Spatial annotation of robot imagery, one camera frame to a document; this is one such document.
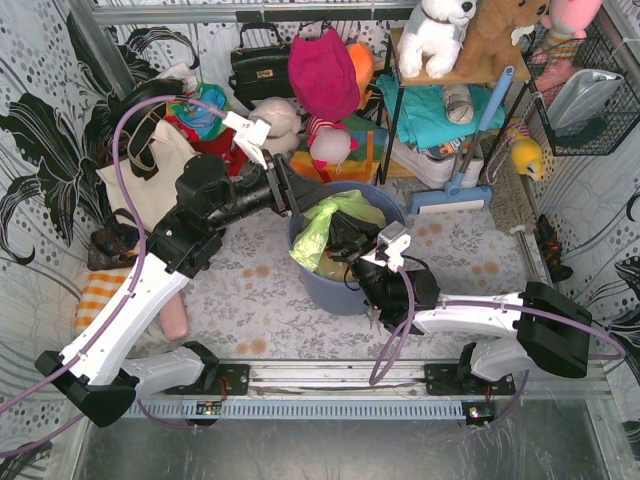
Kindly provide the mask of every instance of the beige bag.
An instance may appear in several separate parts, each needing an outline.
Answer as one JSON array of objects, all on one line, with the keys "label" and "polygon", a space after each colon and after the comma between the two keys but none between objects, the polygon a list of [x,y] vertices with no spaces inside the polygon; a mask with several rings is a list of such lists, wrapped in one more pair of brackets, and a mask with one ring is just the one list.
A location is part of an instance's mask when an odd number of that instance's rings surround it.
[{"label": "beige bag", "polygon": [[[158,172],[153,177],[149,180],[136,177],[131,172],[129,160],[120,162],[129,195],[140,214],[145,230],[149,232],[153,231],[162,217],[175,206],[176,180],[182,175],[185,164],[198,155],[182,134],[165,120],[158,122],[151,138],[153,140],[150,148],[158,166]],[[129,210],[116,179],[115,167],[109,165],[102,168],[98,170],[98,175],[107,186],[111,209]],[[127,219],[121,221],[132,224]]]}]

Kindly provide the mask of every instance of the black wire basket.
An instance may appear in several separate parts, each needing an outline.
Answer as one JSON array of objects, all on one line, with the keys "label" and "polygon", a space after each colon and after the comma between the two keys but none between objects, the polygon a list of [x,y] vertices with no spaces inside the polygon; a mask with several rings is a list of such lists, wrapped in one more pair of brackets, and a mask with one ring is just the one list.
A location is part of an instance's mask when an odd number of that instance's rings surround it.
[{"label": "black wire basket", "polygon": [[[541,99],[536,101],[536,106],[554,156],[609,155],[640,121],[640,99],[627,79],[627,72],[613,56],[613,48],[608,39],[594,24],[587,28],[587,38],[564,42],[554,47],[553,52],[542,50],[546,33],[547,30],[538,25],[535,34],[525,38],[522,44],[525,63],[531,72],[532,92],[539,91],[538,86],[542,86],[545,80],[542,76],[550,68],[568,64],[566,58],[558,55],[559,52],[565,53],[573,67],[606,70],[624,77],[624,81],[595,116],[557,130],[549,122],[547,108],[562,90],[566,80],[540,91]],[[546,62],[540,62],[541,51],[547,58]]]}]

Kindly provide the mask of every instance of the yellow ball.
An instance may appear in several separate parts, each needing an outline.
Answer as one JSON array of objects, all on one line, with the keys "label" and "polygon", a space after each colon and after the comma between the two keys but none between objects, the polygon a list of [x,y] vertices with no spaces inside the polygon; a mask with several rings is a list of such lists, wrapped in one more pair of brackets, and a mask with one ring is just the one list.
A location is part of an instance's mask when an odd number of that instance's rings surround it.
[{"label": "yellow ball", "polygon": [[529,175],[534,180],[542,176],[542,148],[531,138],[522,138],[511,147],[511,159],[519,175]]}]

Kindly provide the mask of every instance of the teal cloth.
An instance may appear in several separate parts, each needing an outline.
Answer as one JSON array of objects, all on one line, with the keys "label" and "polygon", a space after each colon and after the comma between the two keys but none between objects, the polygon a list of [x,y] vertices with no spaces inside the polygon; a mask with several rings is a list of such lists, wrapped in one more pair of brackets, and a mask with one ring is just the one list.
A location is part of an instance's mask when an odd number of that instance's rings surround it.
[{"label": "teal cloth", "polygon": [[[398,98],[396,78],[390,75],[380,75],[377,85],[384,95],[384,103],[389,114],[393,115]],[[440,86],[405,87],[402,109],[398,118],[398,139],[402,143],[416,145],[418,149],[422,150],[474,134],[478,129],[482,112],[491,98],[491,91],[469,85],[469,92],[475,115],[471,123],[456,125],[447,119]],[[490,129],[500,128],[504,118],[505,109],[502,107],[493,116]]]}]

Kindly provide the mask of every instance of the floral patterned floor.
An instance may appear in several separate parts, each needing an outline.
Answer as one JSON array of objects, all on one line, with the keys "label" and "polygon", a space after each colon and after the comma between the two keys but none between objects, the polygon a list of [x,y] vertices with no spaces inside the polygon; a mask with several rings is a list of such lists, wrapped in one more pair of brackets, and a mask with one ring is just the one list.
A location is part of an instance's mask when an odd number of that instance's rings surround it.
[{"label": "floral patterned floor", "polygon": [[[386,187],[401,202],[407,188],[406,182]],[[526,285],[517,243],[495,230],[489,211],[410,216],[409,222],[409,253],[429,264],[443,292],[495,294]],[[288,255],[286,224],[286,219],[262,212],[228,229],[212,267],[183,290],[191,319],[189,339],[223,359],[375,358],[389,333],[370,316],[334,316],[309,300]],[[528,240],[537,252],[533,237]],[[470,339],[454,333],[412,336],[402,358],[458,357]],[[168,347],[154,325],[134,354],[161,353]]]}]

